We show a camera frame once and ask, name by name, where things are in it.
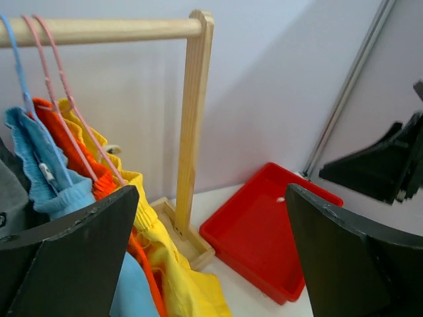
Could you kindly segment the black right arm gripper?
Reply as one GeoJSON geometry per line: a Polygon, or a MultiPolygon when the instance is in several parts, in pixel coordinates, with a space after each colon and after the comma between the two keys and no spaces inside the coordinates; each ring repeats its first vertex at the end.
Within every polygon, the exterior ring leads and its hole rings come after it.
{"type": "MultiPolygon", "coordinates": [[[[386,204],[422,189],[422,112],[319,177],[386,204]]],[[[289,221],[314,316],[421,316],[422,237],[289,184],[289,221]]]]}

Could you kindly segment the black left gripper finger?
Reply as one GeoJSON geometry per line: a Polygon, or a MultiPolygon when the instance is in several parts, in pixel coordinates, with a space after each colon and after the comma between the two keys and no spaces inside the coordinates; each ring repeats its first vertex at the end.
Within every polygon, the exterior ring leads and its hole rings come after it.
{"type": "Polygon", "coordinates": [[[138,191],[1,239],[2,316],[108,316],[138,191]]]}

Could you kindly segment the light blue shorts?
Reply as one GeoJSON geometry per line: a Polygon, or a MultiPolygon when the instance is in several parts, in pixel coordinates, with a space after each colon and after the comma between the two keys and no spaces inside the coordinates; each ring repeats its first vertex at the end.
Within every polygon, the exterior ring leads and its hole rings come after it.
{"type": "MultiPolygon", "coordinates": [[[[96,201],[91,192],[92,180],[67,167],[67,157],[22,108],[5,110],[4,119],[11,130],[15,154],[30,181],[28,195],[36,212],[47,214],[53,221],[96,201]]],[[[128,252],[124,255],[110,315],[159,315],[145,273],[128,252]]]]}

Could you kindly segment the grey shorts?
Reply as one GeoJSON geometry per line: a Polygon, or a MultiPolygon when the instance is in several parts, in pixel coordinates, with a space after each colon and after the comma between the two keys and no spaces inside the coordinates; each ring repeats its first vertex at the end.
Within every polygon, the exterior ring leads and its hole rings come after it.
{"type": "Polygon", "coordinates": [[[1,238],[28,228],[28,191],[29,180],[20,160],[1,140],[1,238]]]}

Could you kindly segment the orange shorts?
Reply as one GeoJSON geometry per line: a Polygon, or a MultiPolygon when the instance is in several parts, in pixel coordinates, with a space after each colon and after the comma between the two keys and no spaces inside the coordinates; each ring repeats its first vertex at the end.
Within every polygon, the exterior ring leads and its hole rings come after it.
{"type": "MultiPolygon", "coordinates": [[[[72,143],[70,137],[76,136],[76,130],[65,132],[59,116],[51,111],[53,104],[42,98],[33,98],[37,116],[48,128],[56,145],[63,150],[68,158],[68,167],[78,174],[90,178],[81,155],[75,149],[79,147],[82,155],[93,169],[97,179],[93,182],[92,193],[98,201],[117,189],[112,180],[111,171],[105,165],[98,163],[81,141],[72,143]]],[[[132,229],[128,240],[127,252],[124,256],[122,268],[118,278],[114,298],[110,311],[111,316],[166,316],[167,312],[161,292],[147,256],[137,239],[137,231],[132,229]]]]}

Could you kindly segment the yellow shorts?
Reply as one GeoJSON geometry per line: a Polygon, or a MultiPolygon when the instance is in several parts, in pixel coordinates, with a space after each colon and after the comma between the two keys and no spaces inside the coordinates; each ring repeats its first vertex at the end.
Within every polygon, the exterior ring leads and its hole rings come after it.
{"type": "Polygon", "coordinates": [[[115,155],[108,158],[128,185],[139,192],[133,233],[143,246],[169,316],[230,316],[218,278],[194,271],[178,251],[164,224],[148,203],[139,172],[124,170],[115,155]]]}

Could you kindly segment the blue hanger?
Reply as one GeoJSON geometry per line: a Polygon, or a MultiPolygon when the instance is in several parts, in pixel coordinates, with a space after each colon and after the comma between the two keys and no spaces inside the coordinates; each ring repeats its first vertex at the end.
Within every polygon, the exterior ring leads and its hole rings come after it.
{"type": "Polygon", "coordinates": [[[32,97],[29,93],[27,84],[26,84],[26,77],[24,75],[24,70],[22,67],[22,63],[20,60],[20,55],[19,55],[19,49],[17,46],[17,41],[15,39],[15,35],[13,33],[13,30],[11,28],[11,24],[9,23],[9,20],[7,19],[7,17],[3,14],[1,14],[1,20],[6,28],[7,34],[9,36],[9,40],[11,43],[11,48],[13,50],[13,55],[15,57],[15,62],[16,62],[16,72],[19,78],[19,83],[20,83],[20,87],[21,87],[21,91],[22,91],[22,98],[24,101],[24,105],[25,108],[27,110],[28,113],[31,113],[34,116],[35,121],[38,123],[38,125],[42,128],[42,130],[44,131],[45,136],[47,137],[48,143],[52,146],[53,152],[59,162],[59,165],[61,166],[61,169],[69,183],[70,186],[73,185],[73,181],[67,171],[67,167],[64,164],[64,161],[62,159],[62,156],[59,154],[58,148],[56,147],[56,144],[54,143],[54,140],[52,139],[52,136],[50,135],[50,132],[48,131],[48,129],[46,128],[46,126],[40,121],[38,115],[36,114],[36,111],[34,109],[34,103],[32,101],[32,97]]]}

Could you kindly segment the pink hanger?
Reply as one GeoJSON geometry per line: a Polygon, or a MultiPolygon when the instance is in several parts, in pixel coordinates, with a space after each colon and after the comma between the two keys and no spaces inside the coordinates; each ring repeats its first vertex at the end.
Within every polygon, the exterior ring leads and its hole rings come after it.
{"type": "Polygon", "coordinates": [[[63,116],[60,114],[60,110],[59,110],[59,106],[58,103],[56,101],[55,95],[54,95],[54,90],[51,84],[51,80],[50,80],[50,74],[48,71],[48,65],[47,65],[47,61],[42,49],[42,45],[41,42],[39,40],[39,37],[33,27],[32,22],[30,21],[30,19],[26,16],[26,15],[22,15],[22,18],[24,19],[24,21],[27,23],[30,31],[32,32],[32,35],[34,37],[35,43],[36,43],[36,47],[41,59],[41,63],[42,63],[42,68],[44,71],[44,75],[45,75],[45,82],[46,82],[46,87],[48,90],[48,94],[50,96],[50,100],[53,104],[53,108],[50,110],[51,112],[55,112],[60,120],[60,124],[62,125],[63,129],[65,130],[66,134],[67,134],[67,138],[69,139],[69,141],[72,143],[74,149],[77,151],[77,154],[79,155],[82,163],[85,165],[85,169],[87,170],[87,172],[90,174],[90,177],[92,178],[92,180],[94,182],[96,182],[98,180],[95,172],[93,171],[93,169],[91,168],[89,162],[87,161],[85,155],[83,154],[80,146],[78,145],[78,143],[76,142],[75,138],[73,137],[72,133],[70,132],[67,124],[64,121],[63,116]]]}
{"type": "Polygon", "coordinates": [[[68,101],[70,103],[71,109],[75,112],[75,115],[80,119],[82,125],[86,129],[86,131],[89,134],[90,138],[92,139],[92,141],[96,145],[96,147],[97,147],[97,149],[98,149],[101,157],[108,163],[110,169],[113,171],[114,175],[119,179],[121,185],[122,186],[125,186],[126,185],[126,181],[123,179],[123,177],[120,174],[120,172],[113,165],[112,161],[110,160],[110,158],[106,154],[106,151],[100,145],[100,143],[98,142],[98,140],[96,139],[96,137],[92,133],[91,128],[86,123],[84,117],[80,113],[80,111],[79,111],[79,109],[78,109],[78,107],[77,107],[77,105],[75,103],[75,100],[74,100],[74,98],[72,96],[72,93],[71,93],[70,86],[68,85],[68,82],[67,82],[67,77],[66,77],[65,72],[64,72],[64,69],[63,69],[63,65],[62,65],[62,62],[61,62],[61,58],[59,56],[59,52],[58,52],[58,49],[57,49],[57,46],[56,46],[56,42],[54,40],[54,37],[52,36],[52,33],[50,32],[50,29],[49,29],[47,23],[41,17],[39,17],[37,14],[33,14],[32,17],[34,19],[36,19],[40,23],[40,25],[42,26],[42,28],[46,32],[47,37],[50,40],[50,45],[51,45],[51,47],[53,49],[54,56],[55,56],[55,59],[56,59],[57,65],[58,65],[59,76],[60,76],[60,79],[62,81],[63,87],[65,89],[65,93],[67,95],[67,99],[68,99],[68,101]]]}

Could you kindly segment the red plastic tray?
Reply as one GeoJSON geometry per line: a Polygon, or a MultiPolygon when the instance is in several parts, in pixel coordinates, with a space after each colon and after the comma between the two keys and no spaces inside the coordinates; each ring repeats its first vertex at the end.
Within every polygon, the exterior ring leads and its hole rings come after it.
{"type": "Polygon", "coordinates": [[[305,286],[285,203],[288,184],[337,206],[344,202],[301,176],[269,162],[199,229],[216,256],[276,303],[295,302],[305,286]]]}

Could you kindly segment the wooden clothes rack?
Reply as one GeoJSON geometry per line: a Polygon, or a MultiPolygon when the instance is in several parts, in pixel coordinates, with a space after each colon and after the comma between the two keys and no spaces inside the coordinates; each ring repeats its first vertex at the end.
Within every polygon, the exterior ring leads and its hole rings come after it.
{"type": "Polygon", "coordinates": [[[10,23],[22,47],[35,46],[37,39],[48,45],[51,38],[58,45],[186,39],[176,201],[162,197],[151,206],[191,268],[204,269],[215,251],[190,224],[190,216],[213,41],[212,14],[194,10],[184,19],[49,18],[46,26],[34,28],[23,18],[11,18],[10,23]]]}

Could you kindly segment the aluminium corner profile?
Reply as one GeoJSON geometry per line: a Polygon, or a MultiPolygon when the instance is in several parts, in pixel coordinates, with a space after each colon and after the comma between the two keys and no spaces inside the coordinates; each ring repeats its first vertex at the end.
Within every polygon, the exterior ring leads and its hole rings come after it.
{"type": "Polygon", "coordinates": [[[313,172],[317,167],[317,163],[327,145],[327,142],[332,135],[332,131],[345,108],[347,101],[367,63],[367,60],[373,51],[373,47],[376,44],[382,30],[395,6],[395,0],[384,0],[381,1],[377,11],[371,21],[371,24],[363,38],[360,48],[354,58],[354,61],[348,71],[348,74],[335,98],[332,110],[328,116],[326,123],[315,143],[309,158],[301,172],[301,175],[306,179],[310,180],[313,172]]]}

